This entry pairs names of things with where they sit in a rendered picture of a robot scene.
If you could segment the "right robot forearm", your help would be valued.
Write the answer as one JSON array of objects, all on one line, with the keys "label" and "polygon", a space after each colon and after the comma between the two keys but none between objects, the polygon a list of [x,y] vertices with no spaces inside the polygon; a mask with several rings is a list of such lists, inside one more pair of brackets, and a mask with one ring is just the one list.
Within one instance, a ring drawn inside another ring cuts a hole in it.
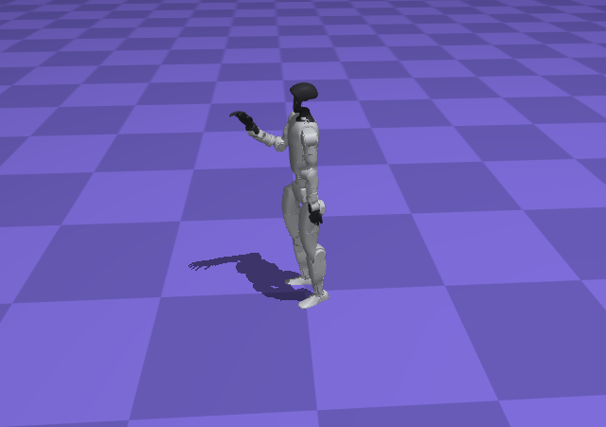
[{"label": "right robot forearm", "polygon": [[259,130],[258,134],[255,134],[253,131],[247,131],[247,132],[250,136],[253,136],[257,141],[264,143],[265,146],[267,146],[267,147],[273,146],[276,141],[276,137],[278,137],[278,136],[275,136],[272,134],[268,134],[262,130]]}]

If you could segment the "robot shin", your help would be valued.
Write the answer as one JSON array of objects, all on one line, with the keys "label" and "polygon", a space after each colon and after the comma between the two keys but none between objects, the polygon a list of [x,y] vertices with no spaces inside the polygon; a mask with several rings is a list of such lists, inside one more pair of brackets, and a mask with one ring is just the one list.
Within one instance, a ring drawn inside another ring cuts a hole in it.
[{"label": "robot shin", "polygon": [[316,297],[323,295],[323,276],[326,275],[325,256],[326,252],[323,249],[316,250],[316,254],[313,260],[311,260],[310,257],[307,255],[308,271],[310,279],[312,281],[312,287],[314,291],[313,294],[316,295]]},{"label": "robot shin", "polygon": [[294,240],[293,240],[293,245],[294,245],[295,257],[296,257],[297,263],[299,265],[300,272],[302,273],[302,279],[308,280],[309,278],[306,278],[306,277],[309,277],[309,271],[308,271],[308,265],[307,265],[307,254],[304,251],[303,246],[297,245]]}]

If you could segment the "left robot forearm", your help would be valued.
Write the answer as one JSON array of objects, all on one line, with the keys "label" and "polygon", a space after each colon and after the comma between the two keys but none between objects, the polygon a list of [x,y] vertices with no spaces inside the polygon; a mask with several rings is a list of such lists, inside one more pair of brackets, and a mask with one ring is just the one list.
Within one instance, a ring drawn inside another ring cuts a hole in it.
[{"label": "left robot forearm", "polygon": [[311,170],[308,174],[308,180],[305,182],[306,188],[306,199],[312,208],[312,212],[319,210],[317,188],[318,188],[318,176],[315,170]]}]

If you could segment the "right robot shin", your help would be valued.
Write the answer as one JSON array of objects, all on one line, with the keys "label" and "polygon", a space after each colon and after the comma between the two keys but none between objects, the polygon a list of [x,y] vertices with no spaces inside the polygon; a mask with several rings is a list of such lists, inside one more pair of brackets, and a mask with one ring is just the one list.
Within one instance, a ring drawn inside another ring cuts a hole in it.
[{"label": "right robot shin", "polygon": [[302,273],[302,279],[308,280],[309,278],[306,278],[306,277],[309,277],[309,271],[308,271],[308,265],[307,265],[307,254],[304,251],[303,246],[297,245],[294,240],[293,240],[293,245],[294,245],[295,257],[296,257],[297,263],[299,265],[300,272]]}]

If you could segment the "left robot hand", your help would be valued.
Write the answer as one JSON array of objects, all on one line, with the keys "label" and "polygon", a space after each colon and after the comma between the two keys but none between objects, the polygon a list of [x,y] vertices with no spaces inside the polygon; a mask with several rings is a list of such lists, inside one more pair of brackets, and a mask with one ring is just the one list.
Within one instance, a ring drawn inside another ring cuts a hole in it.
[{"label": "left robot hand", "polygon": [[309,213],[311,214],[309,216],[311,222],[314,224],[317,222],[317,225],[319,225],[319,223],[323,223],[322,215],[320,214],[320,206],[319,206],[319,210],[316,210],[313,212],[312,212],[312,208],[311,208],[310,204],[308,204],[308,208],[309,208]]}]

